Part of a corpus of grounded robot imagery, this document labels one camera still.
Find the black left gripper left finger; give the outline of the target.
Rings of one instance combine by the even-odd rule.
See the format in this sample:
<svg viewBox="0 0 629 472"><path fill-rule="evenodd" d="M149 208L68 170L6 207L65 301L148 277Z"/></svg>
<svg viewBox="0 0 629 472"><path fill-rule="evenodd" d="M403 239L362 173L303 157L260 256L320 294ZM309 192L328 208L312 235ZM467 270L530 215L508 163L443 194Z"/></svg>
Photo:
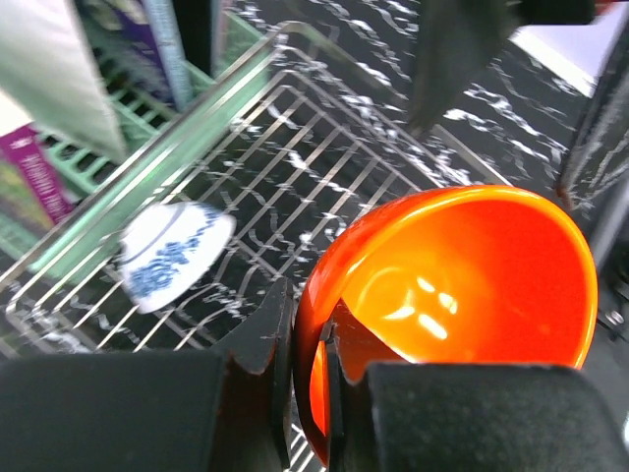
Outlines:
<svg viewBox="0 0 629 472"><path fill-rule="evenodd" d="M1 364L5 471L282 471L293 288L277 279L214 346Z"/></svg>

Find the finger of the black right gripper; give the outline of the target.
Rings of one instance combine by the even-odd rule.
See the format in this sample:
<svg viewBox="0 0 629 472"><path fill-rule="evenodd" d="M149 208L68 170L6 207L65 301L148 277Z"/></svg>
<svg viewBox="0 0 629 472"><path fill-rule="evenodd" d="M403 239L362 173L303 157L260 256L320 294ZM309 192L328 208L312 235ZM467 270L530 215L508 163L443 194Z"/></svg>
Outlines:
<svg viewBox="0 0 629 472"><path fill-rule="evenodd" d="M556 193L568 210L587 211L628 170L628 51L609 55L564 155Z"/></svg>
<svg viewBox="0 0 629 472"><path fill-rule="evenodd" d="M516 29L507 1L422 1L407 123L429 131Z"/></svg>

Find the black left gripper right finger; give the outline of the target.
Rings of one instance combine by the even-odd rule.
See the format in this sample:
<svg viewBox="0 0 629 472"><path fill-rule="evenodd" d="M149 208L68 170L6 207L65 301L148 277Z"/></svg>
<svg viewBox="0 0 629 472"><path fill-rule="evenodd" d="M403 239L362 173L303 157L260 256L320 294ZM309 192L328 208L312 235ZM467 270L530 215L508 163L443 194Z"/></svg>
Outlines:
<svg viewBox="0 0 629 472"><path fill-rule="evenodd" d="M344 303L323 334L332 471L624 471L599 393L555 366L412 364Z"/></svg>

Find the orange plastic bowl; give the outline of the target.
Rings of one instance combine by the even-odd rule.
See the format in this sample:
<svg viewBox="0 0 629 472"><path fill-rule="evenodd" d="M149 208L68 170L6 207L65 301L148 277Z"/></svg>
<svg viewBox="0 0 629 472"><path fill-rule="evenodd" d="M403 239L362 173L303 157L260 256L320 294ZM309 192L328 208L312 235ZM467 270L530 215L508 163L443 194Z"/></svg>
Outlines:
<svg viewBox="0 0 629 472"><path fill-rule="evenodd" d="M433 189L372 209L318 260L295 318L295 396L322 462L329 401L320 335L339 303L412 363L580 368L598 280L573 219L524 189Z"/></svg>

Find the blue white porcelain bowl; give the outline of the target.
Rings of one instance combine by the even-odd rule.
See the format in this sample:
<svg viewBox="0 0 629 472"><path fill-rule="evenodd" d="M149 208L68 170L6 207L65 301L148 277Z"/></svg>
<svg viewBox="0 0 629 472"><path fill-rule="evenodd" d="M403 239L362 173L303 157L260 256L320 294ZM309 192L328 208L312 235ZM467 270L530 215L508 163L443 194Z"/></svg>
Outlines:
<svg viewBox="0 0 629 472"><path fill-rule="evenodd" d="M120 236L122 286L140 314L188 291L217 261L236 219L205 203L152 204Z"/></svg>

